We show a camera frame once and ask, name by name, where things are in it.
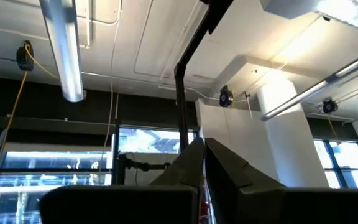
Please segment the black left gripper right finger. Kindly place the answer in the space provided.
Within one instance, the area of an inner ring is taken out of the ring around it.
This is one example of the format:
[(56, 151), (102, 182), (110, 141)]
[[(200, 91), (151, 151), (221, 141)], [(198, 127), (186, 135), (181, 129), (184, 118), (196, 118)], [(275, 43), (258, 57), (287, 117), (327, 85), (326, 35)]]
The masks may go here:
[(205, 144), (217, 223), (358, 223), (358, 189), (287, 187), (217, 140)]

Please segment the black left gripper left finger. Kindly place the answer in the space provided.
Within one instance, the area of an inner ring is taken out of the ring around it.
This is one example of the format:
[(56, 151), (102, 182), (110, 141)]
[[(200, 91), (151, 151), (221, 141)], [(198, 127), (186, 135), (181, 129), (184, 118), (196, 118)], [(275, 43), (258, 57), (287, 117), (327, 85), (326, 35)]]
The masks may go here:
[(42, 223), (198, 223), (204, 141), (195, 139), (148, 185), (59, 187), (39, 202)]

